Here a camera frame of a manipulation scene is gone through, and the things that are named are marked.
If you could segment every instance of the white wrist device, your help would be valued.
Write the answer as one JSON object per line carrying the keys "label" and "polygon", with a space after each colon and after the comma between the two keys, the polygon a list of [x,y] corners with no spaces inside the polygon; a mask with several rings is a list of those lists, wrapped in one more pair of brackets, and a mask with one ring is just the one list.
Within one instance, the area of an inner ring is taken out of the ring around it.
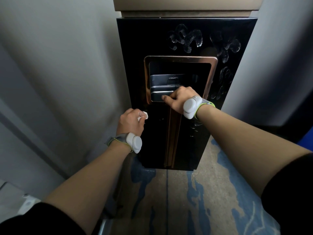
{"label": "white wrist device", "polygon": [[109,138],[105,144],[110,146],[113,140],[117,140],[119,142],[128,144],[135,153],[139,153],[142,147],[141,138],[139,136],[136,136],[133,133],[122,133],[122,134],[116,135],[115,137]]}
{"label": "white wrist device", "polygon": [[183,107],[184,108],[184,116],[187,119],[196,118],[196,112],[197,112],[198,108],[204,104],[213,105],[215,107],[215,105],[212,102],[207,101],[198,95],[195,95],[192,98],[186,100],[184,103],[184,107]]}

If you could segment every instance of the person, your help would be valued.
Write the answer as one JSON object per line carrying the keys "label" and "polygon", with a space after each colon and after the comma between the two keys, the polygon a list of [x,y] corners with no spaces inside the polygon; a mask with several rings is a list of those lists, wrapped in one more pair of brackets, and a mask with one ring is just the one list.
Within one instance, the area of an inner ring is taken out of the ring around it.
{"label": "person", "polygon": [[[184,102],[195,95],[198,94],[191,87],[180,87],[162,99],[182,114]],[[264,209],[280,224],[281,234],[304,234],[311,230],[311,151],[233,118],[212,105],[201,105],[196,117],[261,196]],[[119,119],[116,134],[140,136],[144,121],[141,110],[128,109]],[[129,145],[114,140],[102,155],[57,187],[42,203],[22,216],[1,223],[0,230],[2,233],[91,234],[130,152]]]}

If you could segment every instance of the person's left arm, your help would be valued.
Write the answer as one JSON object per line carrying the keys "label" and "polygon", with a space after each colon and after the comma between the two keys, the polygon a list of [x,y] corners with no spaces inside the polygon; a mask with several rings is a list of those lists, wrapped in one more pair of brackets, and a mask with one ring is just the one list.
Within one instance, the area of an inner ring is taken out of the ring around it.
{"label": "person's left arm", "polygon": [[[128,109],[121,115],[116,134],[143,132],[146,115]],[[43,201],[55,206],[74,220],[86,234],[91,234],[104,208],[118,171],[131,148],[114,140],[93,162],[74,174]]]}

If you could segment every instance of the black shirt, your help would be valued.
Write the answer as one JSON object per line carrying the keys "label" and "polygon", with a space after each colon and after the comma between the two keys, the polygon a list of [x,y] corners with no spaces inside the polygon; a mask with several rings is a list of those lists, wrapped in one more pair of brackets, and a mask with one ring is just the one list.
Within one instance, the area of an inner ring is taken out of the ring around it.
{"label": "black shirt", "polygon": [[[278,172],[261,196],[264,210],[284,234],[310,234],[313,218],[313,154],[302,156]],[[0,224],[2,234],[85,234],[70,217],[46,203]]]}

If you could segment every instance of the person's left hand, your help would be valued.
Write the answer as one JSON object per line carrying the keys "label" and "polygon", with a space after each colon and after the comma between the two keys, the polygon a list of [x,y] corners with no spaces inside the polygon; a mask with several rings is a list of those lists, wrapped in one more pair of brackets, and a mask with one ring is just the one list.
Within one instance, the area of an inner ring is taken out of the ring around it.
{"label": "person's left hand", "polygon": [[137,136],[141,136],[143,132],[143,126],[145,124],[146,114],[139,109],[128,109],[119,118],[117,125],[116,135],[122,133],[133,133]]}

